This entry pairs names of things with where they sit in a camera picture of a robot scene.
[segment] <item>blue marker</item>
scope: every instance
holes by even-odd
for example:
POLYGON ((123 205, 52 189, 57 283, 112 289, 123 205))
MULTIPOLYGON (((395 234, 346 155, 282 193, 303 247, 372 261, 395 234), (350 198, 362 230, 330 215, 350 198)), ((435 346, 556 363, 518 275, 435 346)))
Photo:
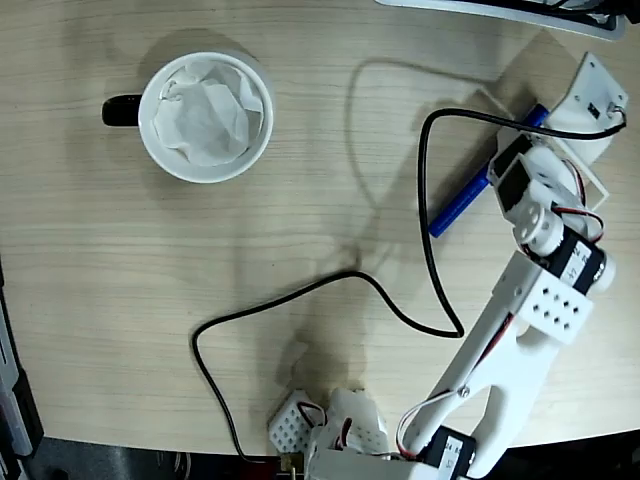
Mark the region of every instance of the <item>blue marker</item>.
MULTIPOLYGON (((549 115, 549 110, 537 104, 529 112, 523 123, 532 127, 539 127, 549 115)), ((438 214, 429 224, 429 233, 438 238, 447 228, 458 218, 466 208, 482 193, 489 185, 487 174, 489 172, 489 162, 487 162, 478 173, 467 183, 460 192, 449 202, 449 204, 438 214)))

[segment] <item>wood grain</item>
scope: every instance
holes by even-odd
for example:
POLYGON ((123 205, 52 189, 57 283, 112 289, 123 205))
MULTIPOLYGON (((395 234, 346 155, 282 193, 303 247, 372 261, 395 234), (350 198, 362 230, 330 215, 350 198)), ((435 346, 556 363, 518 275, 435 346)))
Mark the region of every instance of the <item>wood grain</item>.
MULTIPOLYGON (((631 127, 597 166, 613 194, 604 245, 619 273, 562 352, 519 444, 640 428, 640 29, 603 43, 372 0, 3 1, 0 253, 47 435, 231 452, 189 333, 356 261, 406 312, 446 328, 418 236, 422 120, 444 105, 496 112, 481 86, 514 113, 535 97, 551 105, 587 49, 632 98, 631 127), (182 53, 221 47, 255 56, 277 92, 273 139, 246 174, 212 186, 178 181, 136 130, 101 124, 109 96, 140 91, 182 53)), ((433 208, 493 131, 438 125, 433 208)), ((435 248, 469 328, 514 249, 492 193, 435 248)), ((394 426, 459 345, 407 329, 357 280, 203 338, 251 453, 267 451, 265 425, 297 386, 318 401, 337 385, 364 386, 394 426)), ((470 429, 481 400, 451 423, 470 429)))

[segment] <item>black mug handle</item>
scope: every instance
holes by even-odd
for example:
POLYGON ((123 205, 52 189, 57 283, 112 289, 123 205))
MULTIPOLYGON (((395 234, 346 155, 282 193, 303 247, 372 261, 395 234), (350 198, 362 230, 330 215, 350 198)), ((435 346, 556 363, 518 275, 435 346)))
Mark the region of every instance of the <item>black mug handle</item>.
POLYGON ((102 122, 109 127, 137 127, 142 95, 118 95, 102 104, 102 122))

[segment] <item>crumpled tissue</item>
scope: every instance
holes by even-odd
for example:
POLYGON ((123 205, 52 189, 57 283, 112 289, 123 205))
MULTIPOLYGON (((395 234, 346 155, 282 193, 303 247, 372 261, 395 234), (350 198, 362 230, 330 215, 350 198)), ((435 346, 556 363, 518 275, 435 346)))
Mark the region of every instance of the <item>crumpled tissue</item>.
POLYGON ((154 125, 160 142, 194 165, 232 162, 257 138, 263 103, 255 84, 220 61, 182 67, 162 88, 154 125))

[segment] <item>black wire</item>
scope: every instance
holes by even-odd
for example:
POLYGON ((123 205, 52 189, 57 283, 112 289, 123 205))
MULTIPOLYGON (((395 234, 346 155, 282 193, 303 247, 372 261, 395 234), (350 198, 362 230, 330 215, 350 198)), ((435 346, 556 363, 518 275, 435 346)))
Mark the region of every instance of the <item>black wire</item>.
POLYGON ((398 317, 400 321, 405 323, 407 326, 429 335, 434 335, 437 337, 444 338, 461 338, 464 336, 464 327, 462 323, 458 319, 453 307, 449 303, 447 295, 444 291, 442 283, 440 282, 440 277, 438 276, 438 270, 436 268, 435 258, 433 255, 433 248, 431 245, 431 238, 429 236, 429 220, 427 218, 427 195, 426 195, 426 164, 427 164, 427 146, 429 142, 429 134, 431 133, 431 129, 433 127, 434 122, 442 117, 464 117, 471 118, 475 120, 481 120, 488 123, 493 123, 495 125, 499 125, 502 127, 509 127, 520 131, 526 131, 530 133, 536 133, 540 135, 547 135, 550 137, 558 137, 565 138, 569 140, 599 140, 602 138, 610 137, 615 135, 620 130, 626 127, 626 116, 622 116, 622 123, 615 127, 609 128, 603 132, 598 133, 576 133, 576 132, 562 132, 557 130, 551 130, 548 128, 542 127, 531 127, 529 125, 525 125, 520 122, 516 122, 513 120, 507 120, 504 118, 496 117, 494 115, 489 115, 487 113, 474 112, 472 110, 465 110, 461 108, 444 108, 441 110, 436 110, 431 113, 424 122, 422 126, 422 132, 420 134, 420 144, 418 148, 418 213, 419 213, 419 221, 420 221, 420 233, 422 236, 422 246, 425 255, 425 261, 427 264, 427 270, 429 272, 429 276, 431 277, 431 282, 433 284, 433 288, 436 292, 438 300, 440 301, 442 308, 448 315, 451 323, 453 324, 455 331, 448 330, 439 330, 436 328, 428 327, 426 325, 422 325, 408 316, 406 316, 391 300, 389 294, 385 292, 382 286, 370 275, 356 271, 356 270, 347 270, 342 272, 333 273, 331 275, 327 275, 326 277, 317 280, 306 287, 303 287, 299 290, 296 290, 293 293, 285 295, 283 297, 277 298, 275 300, 271 300, 269 302, 263 303, 261 305, 257 305, 252 308, 248 308, 246 310, 242 310, 240 312, 231 313, 229 315, 224 315, 222 317, 209 320, 208 322, 200 325, 191 335, 191 350, 193 351, 193 356, 195 357, 196 363, 200 368, 200 371, 204 375, 209 387, 213 391, 216 396, 218 402, 220 403, 220 407, 222 408, 222 412, 224 413, 225 419, 227 421, 227 425, 229 427, 229 433, 231 434, 231 440, 233 441, 233 445, 238 452, 238 455, 245 461, 250 463, 261 463, 256 462, 255 460, 249 459, 244 451, 242 450, 242 446, 240 445, 240 440, 238 438, 238 432, 236 430, 235 422, 233 420, 233 415, 229 410, 229 406, 227 405, 226 400, 220 388, 216 384, 215 380, 207 370, 207 366, 204 363, 202 355, 200 354, 200 348, 198 346, 198 339, 200 335, 202 335, 208 329, 220 325, 222 323, 230 322, 232 320, 237 320, 239 318, 248 317, 250 315, 255 315, 257 313, 264 312, 266 310, 279 307, 287 302, 295 300, 307 293, 310 293, 318 288, 321 288, 330 283, 334 283, 346 278, 359 278, 364 280, 369 285, 371 285, 376 292, 380 295, 382 300, 387 304, 389 309, 398 317))
POLYGON ((560 8, 568 2, 569 0, 560 0, 559 2, 556 2, 553 5, 549 5, 549 8, 555 10, 556 8, 560 8))

